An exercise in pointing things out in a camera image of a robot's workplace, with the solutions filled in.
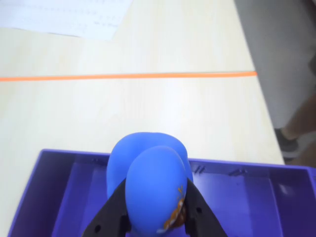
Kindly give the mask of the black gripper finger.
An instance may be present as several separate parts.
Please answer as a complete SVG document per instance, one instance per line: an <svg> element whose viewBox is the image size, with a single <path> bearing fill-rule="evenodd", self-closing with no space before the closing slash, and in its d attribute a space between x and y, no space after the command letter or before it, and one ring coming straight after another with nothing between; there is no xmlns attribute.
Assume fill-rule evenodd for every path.
<svg viewBox="0 0 316 237"><path fill-rule="evenodd" d="M184 200L185 232L191 237L226 237L224 229L194 183L188 179Z"/></svg>
<svg viewBox="0 0 316 237"><path fill-rule="evenodd" d="M84 230L83 237L124 237L131 232L123 180Z"/></svg>

